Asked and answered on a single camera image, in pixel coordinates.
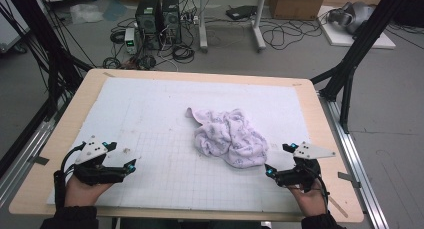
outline electronic device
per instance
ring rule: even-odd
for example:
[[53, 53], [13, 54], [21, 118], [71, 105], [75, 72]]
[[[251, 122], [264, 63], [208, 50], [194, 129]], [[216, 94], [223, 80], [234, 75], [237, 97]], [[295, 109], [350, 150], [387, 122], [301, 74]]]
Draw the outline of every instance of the electronic device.
[[349, 34], [358, 34], [366, 21], [374, 12], [374, 8], [363, 2], [346, 3], [342, 8], [329, 11], [328, 22], [337, 22]]
[[127, 48], [127, 52], [131, 55], [137, 53], [138, 43], [137, 37], [135, 36], [134, 28], [125, 29], [125, 47]]
[[181, 43], [180, 1], [163, 0], [162, 14], [164, 20], [166, 43]]
[[[66, 196], [66, 176], [73, 171], [75, 177], [82, 183], [93, 186], [96, 184], [123, 182], [124, 178], [133, 173], [136, 159], [125, 163], [123, 167], [105, 167], [102, 165], [106, 154], [116, 149], [116, 142], [100, 143], [95, 136], [91, 136], [87, 142], [74, 147], [66, 154], [62, 161], [60, 170], [56, 171], [54, 176], [55, 186], [55, 204], [56, 208], [62, 208]], [[75, 163], [69, 166], [65, 171], [65, 165], [68, 158], [77, 151], [81, 151]]]
[[316, 159], [334, 157], [334, 152], [305, 142], [300, 146], [294, 143], [291, 145], [283, 144], [283, 150], [293, 153], [293, 159], [296, 163], [295, 167], [291, 170], [277, 171], [272, 166], [265, 164], [265, 174], [268, 177], [274, 179], [280, 187], [300, 184], [305, 192], [312, 189], [315, 179], [319, 179], [325, 189], [325, 185], [320, 178], [321, 168]]
[[163, 31], [163, 16], [160, 0], [140, 0], [135, 13], [137, 26], [140, 32], [143, 46], [149, 45], [149, 49], [161, 49]]
[[231, 19], [237, 21], [243, 18], [249, 18], [253, 15], [256, 15], [257, 8], [258, 7], [256, 6], [241, 6], [227, 10], [226, 14]]

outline white towel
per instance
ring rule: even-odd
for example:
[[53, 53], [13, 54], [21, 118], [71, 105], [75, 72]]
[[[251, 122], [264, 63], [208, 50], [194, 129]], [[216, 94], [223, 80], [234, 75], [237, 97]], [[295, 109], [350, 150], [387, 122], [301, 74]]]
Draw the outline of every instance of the white towel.
[[268, 144], [264, 137], [249, 125], [240, 109], [232, 112], [193, 110], [186, 117], [202, 124], [194, 131], [194, 145], [206, 156], [217, 156], [236, 168], [263, 165]]

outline gray floor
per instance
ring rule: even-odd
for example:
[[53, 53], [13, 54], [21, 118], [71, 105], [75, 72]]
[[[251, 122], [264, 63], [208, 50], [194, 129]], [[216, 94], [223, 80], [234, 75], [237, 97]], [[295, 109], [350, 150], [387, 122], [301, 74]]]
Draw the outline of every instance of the gray floor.
[[[135, 10], [117, 9], [114, 0], [71, 0], [56, 4], [66, 11], [74, 4], [92, 3], [100, 11], [115, 9], [118, 14], [97, 23], [69, 25], [68, 29], [96, 65], [111, 56], [110, 29], [119, 21], [134, 16]], [[254, 4], [256, 0], [211, 0], [208, 15], [225, 18], [226, 5]], [[264, 10], [264, 17], [269, 12]], [[424, 36], [397, 32], [424, 46]], [[349, 128], [368, 178], [391, 228], [424, 228], [424, 177], [421, 138], [424, 129], [423, 49], [386, 32], [395, 50], [373, 49], [355, 74]], [[305, 37], [283, 51], [267, 47], [257, 53], [250, 27], [245, 24], [208, 24], [209, 50], [198, 50], [197, 36], [190, 64], [163, 63], [157, 70], [267, 77], [312, 78], [337, 65], [348, 48], [330, 46], [324, 35]], [[86, 60], [75, 43], [68, 40], [73, 54]], [[128, 58], [121, 53], [119, 59]], [[8, 53], [0, 59], [0, 156], [10, 147], [46, 99], [45, 87], [32, 56]], [[316, 85], [316, 89], [325, 82]], [[11, 215], [10, 199], [0, 210], [1, 228], [38, 228], [43, 218]], [[102, 228], [110, 219], [102, 218]], [[371, 228], [367, 219], [348, 228]], [[273, 223], [273, 228], [300, 228], [298, 223]]]

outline white grid board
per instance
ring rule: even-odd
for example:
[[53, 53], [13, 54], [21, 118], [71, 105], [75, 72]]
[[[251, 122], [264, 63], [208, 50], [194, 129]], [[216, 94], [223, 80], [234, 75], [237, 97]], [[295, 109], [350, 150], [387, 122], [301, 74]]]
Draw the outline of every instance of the white grid board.
[[[188, 107], [242, 109], [267, 139], [267, 163], [279, 170], [294, 166], [282, 143], [309, 142], [296, 91], [290, 87], [109, 78], [73, 146], [91, 135], [116, 141], [117, 149], [108, 153], [104, 165], [122, 166], [135, 158], [137, 170], [104, 193], [97, 205], [298, 211], [290, 192], [266, 177], [263, 166], [237, 169], [198, 152], [193, 142], [200, 125], [184, 116]], [[48, 203], [53, 203], [53, 193]]]

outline table surface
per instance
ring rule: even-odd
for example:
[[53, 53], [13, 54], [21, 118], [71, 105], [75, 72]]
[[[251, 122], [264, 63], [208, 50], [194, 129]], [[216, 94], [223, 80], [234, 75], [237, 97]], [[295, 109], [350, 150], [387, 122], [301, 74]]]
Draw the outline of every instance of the table surface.
[[[174, 72], [91, 70], [72, 99], [40, 156], [48, 158], [47, 165], [34, 164], [9, 210], [13, 214], [53, 215], [54, 205], [46, 203], [53, 188], [53, 173], [71, 148], [86, 116], [109, 77], [144, 78], [158, 80], [220, 82], [293, 87], [296, 90], [311, 143], [337, 152], [334, 158], [319, 160], [323, 179], [331, 193], [329, 208], [338, 222], [361, 222], [364, 218], [355, 191], [349, 181], [339, 179], [338, 172], [346, 173], [343, 160], [325, 117], [316, 91], [309, 80], [253, 76], [213, 75]], [[99, 216], [154, 217], [179, 219], [231, 219], [259, 221], [299, 221], [299, 211], [292, 213], [196, 211], [176, 209], [140, 209], [98, 207]]]

